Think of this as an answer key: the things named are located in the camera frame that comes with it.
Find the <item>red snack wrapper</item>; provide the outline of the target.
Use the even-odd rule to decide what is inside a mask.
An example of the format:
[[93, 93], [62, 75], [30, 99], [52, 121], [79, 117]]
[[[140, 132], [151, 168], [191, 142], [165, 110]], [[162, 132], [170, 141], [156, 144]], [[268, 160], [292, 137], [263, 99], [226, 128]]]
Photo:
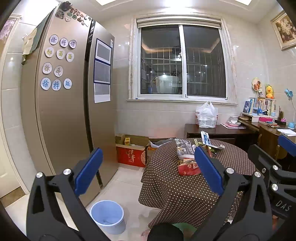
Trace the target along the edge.
[[181, 176], [194, 176], [201, 174], [201, 170], [194, 159], [184, 158], [178, 162], [178, 173]]

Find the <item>gold double-door refrigerator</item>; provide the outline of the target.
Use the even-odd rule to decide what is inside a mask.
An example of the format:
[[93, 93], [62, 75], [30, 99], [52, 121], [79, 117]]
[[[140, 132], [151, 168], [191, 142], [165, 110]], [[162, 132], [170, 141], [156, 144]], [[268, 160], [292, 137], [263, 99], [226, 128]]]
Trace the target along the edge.
[[38, 172], [61, 173], [96, 148], [103, 162], [86, 193], [88, 205], [118, 169], [113, 109], [94, 102], [96, 39], [112, 48], [114, 36], [69, 1], [55, 7], [27, 37], [21, 77], [21, 115], [30, 156]]

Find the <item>white sliding window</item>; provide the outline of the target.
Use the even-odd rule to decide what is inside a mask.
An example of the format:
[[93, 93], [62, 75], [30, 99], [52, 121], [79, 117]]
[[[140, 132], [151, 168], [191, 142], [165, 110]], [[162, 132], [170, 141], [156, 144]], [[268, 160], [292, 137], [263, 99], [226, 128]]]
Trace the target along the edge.
[[209, 15], [133, 19], [128, 99], [236, 105], [236, 74], [225, 20]]

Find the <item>row of books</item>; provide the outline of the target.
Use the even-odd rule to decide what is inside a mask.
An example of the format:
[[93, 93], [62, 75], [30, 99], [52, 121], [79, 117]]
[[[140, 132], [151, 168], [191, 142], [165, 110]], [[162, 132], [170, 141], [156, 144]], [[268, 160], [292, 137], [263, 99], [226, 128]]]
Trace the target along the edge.
[[270, 98], [251, 97], [245, 101], [243, 113], [275, 116], [276, 100]]

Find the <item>light blue trash bin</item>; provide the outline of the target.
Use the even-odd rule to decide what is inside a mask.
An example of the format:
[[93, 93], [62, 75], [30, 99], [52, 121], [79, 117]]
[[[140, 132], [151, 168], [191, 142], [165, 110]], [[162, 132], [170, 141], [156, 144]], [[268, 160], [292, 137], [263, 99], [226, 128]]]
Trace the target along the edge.
[[112, 200], [101, 200], [92, 205], [90, 216], [106, 233], [119, 235], [125, 231], [125, 211]]

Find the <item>framed flower painting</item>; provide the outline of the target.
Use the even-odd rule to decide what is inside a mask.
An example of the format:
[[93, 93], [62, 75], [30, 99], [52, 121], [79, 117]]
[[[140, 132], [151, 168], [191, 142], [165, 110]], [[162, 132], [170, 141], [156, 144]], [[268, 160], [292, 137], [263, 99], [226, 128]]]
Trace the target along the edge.
[[285, 11], [281, 11], [271, 20], [281, 50], [295, 47], [296, 33], [295, 26]]

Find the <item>papers on fridge door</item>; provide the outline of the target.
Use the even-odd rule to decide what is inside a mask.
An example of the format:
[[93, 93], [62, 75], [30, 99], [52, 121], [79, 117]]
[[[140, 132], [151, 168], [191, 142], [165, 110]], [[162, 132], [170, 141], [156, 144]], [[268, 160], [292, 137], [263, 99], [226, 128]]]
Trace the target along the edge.
[[94, 58], [94, 102], [110, 101], [112, 48], [96, 39]]

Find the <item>yellow duck plush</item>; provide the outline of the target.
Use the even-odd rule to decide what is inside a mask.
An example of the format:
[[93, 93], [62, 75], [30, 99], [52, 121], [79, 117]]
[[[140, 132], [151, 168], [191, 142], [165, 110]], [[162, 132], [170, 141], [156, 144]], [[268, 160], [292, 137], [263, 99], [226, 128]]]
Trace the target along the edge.
[[266, 98], [274, 99], [273, 88], [270, 85], [267, 85], [266, 87]]

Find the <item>grey printed plastic bag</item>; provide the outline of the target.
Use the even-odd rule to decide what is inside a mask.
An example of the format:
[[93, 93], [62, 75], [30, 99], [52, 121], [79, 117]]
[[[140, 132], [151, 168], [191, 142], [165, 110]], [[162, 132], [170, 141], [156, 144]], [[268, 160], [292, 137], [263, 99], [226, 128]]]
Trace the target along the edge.
[[175, 138], [175, 143], [179, 160], [184, 160], [185, 158], [194, 159], [194, 150], [188, 140]]

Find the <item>dark wooden desk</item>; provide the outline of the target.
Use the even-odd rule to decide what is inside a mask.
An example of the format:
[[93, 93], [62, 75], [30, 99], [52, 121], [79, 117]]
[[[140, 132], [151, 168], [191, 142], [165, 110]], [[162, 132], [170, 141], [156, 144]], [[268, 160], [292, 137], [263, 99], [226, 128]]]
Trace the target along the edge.
[[200, 138], [201, 131], [205, 131], [211, 139], [233, 144], [244, 151], [247, 151], [251, 145], [258, 144], [272, 157], [282, 159], [287, 155], [286, 150], [278, 147], [278, 136], [282, 134], [278, 129], [284, 129], [285, 126], [280, 125], [277, 128], [272, 128], [249, 120], [241, 120], [240, 122], [243, 129], [226, 128], [222, 124], [215, 128], [201, 129], [196, 124], [187, 123], [185, 124], [185, 138]]

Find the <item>brown cardboard box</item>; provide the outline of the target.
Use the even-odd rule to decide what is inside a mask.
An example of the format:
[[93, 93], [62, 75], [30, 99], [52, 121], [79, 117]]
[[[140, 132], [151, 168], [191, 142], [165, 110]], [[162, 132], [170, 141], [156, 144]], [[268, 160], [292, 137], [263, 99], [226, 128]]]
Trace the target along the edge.
[[152, 154], [163, 144], [173, 141], [174, 138], [150, 138], [149, 145], [146, 152], [146, 161], [148, 162]]

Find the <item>white plastic bag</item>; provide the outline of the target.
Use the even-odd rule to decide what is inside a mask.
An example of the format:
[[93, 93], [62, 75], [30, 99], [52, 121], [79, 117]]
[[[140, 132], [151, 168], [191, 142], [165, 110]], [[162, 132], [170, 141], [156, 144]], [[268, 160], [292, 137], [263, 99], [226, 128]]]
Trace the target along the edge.
[[200, 128], [215, 128], [218, 120], [218, 108], [212, 102], [207, 101], [201, 107], [196, 108], [196, 124]]

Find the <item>blue white medicine box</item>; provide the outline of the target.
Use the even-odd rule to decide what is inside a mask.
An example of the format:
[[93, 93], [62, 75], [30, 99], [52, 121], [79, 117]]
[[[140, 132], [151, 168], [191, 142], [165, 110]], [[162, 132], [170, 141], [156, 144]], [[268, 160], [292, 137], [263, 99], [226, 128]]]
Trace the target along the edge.
[[218, 149], [218, 150], [224, 150], [225, 146], [224, 145], [220, 145], [220, 146], [214, 146], [212, 145], [210, 138], [209, 138], [209, 134], [205, 131], [201, 131], [201, 137], [202, 137], [202, 142], [204, 145], [214, 148], [214, 149]]

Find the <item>stacked white bowls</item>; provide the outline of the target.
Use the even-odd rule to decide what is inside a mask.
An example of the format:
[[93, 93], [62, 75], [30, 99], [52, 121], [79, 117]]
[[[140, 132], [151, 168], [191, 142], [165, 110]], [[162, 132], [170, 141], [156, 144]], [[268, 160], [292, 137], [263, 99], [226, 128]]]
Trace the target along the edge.
[[228, 124], [230, 126], [240, 126], [241, 125], [241, 123], [238, 121], [237, 116], [230, 116], [230, 118], [228, 120]]

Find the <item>brown polka-dot tablecloth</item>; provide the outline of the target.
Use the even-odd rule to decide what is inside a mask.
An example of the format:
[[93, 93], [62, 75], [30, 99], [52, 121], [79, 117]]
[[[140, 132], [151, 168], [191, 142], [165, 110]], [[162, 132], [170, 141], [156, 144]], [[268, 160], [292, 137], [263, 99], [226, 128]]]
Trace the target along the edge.
[[138, 201], [160, 209], [149, 228], [159, 223], [188, 223], [198, 228], [218, 199], [202, 174], [181, 176], [178, 161], [177, 145], [171, 141], [161, 145], [146, 164]]

